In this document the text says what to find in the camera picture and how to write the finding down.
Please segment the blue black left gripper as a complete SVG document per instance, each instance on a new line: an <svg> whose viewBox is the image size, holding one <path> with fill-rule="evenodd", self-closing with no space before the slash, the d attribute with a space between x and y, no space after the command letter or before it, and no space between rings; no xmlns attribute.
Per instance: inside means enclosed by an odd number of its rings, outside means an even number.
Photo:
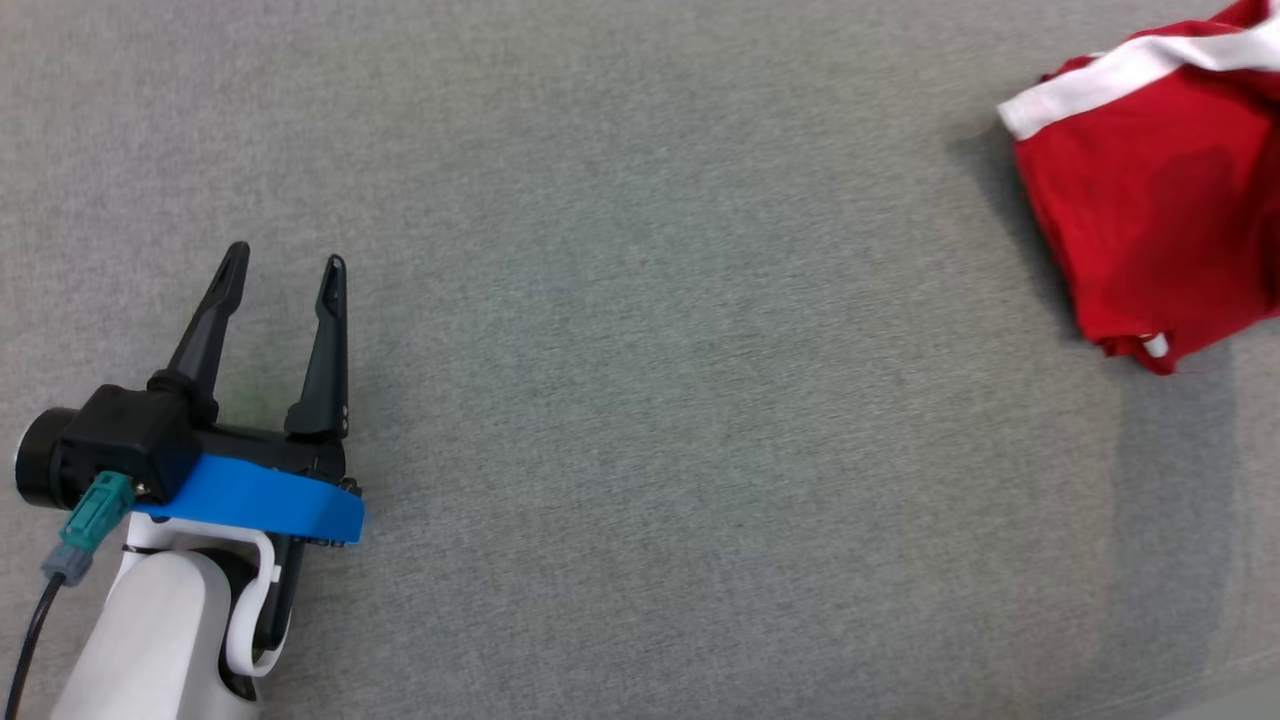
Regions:
<svg viewBox="0 0 1280 720"><path fill-rule="evenodd" d="M193 421L214 421L214 397L230 316L241 305L251 247L232 243L169 364L150 391L179 395ZM284 432L214 427L201 430L204 456L169 503L138 501L151 518L292 536L321 544L360 544L366 506L347 482L342 439L349 432L346 260L325 263L315 301L317 327L300 398Z"/></svg>

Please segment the red and white shirt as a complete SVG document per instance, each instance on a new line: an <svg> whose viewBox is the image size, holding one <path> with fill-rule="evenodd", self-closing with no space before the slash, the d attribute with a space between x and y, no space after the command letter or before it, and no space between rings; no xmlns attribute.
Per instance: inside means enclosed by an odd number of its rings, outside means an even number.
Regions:
<svg viewBox="0 0 1280 720"><path fill-rule="evenodd" d="M997 113L1089 342L1170 375L1280 318L1280 0L1144 29Z"/></svg>

